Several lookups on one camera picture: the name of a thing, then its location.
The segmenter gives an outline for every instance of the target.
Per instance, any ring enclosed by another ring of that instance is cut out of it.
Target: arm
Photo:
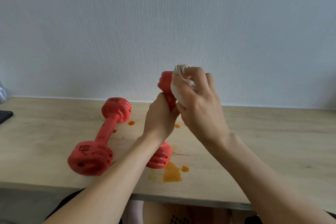
[[[166,97],[160,93],[149,107],[143,135],[123,158],[44,223],[119,223],[145,165],[173,132],[178,115],[177,109],[169,111]]]
[[[173,75],[174,85],[183,99],[188,99],[186,106],[177,104],[184,123],[232,175],[263,223],[336,223],[325,211],[285,183],[229,131],[211,74],[205,74],[201,68],[189,67],[183,77],[194,80],[197,92]]]

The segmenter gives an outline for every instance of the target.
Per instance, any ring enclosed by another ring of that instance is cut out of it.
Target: person's left hand
[[[163,142],[173,132],[179,115],[176,107],[169,110],[166,95],[158,94],[157,99],[149,106],[143,130],[144,136],[155,137]]]

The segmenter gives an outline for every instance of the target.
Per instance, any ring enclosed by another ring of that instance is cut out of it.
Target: dumbbell
[[[117,123],[128,120],[132,111],[131,104],[124,98],[109,98],[101,108],[105,122],[94,141],[76,145],[68,158],[70,168],[80,175],[99,176],[111,165],[113,151],[107,142]]]
[[[172,110],[176,106],[176,98],[170,89],[171,76],[173,71],[164,71],[161,74],[161,78],[157,86],[166,95],[166,99],[169,105],[169,109]],[[154,155],[150,158],[146,167],[153,169],[160,169],[166,167],[169,162],[170,154],[172,153],[171,147],[166,142],[163,142]]]

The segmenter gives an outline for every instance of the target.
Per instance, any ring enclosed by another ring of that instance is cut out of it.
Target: floor
[[[0,224],[40,224],[66,196],[0,188]]]

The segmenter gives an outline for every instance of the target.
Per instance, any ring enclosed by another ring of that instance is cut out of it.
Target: table
[[[67,158],[78,142],[93,140],[103,124],[104,101],[11,98],[0,105],[14,116],[0,125],[0,187],[69,191],[94,177],[74,173]],[[142,134],[149,103],[132,103],[128,123],[117,124],[108,145],[114,160]],[[336,213],[336,112],[223,106],[232,132],[263,161],[323,209]],[[165,169],[145,168],[132,197],[139,200],[250,209],[225,169],[179,117],[167,139],[182,181],[164,182]]]

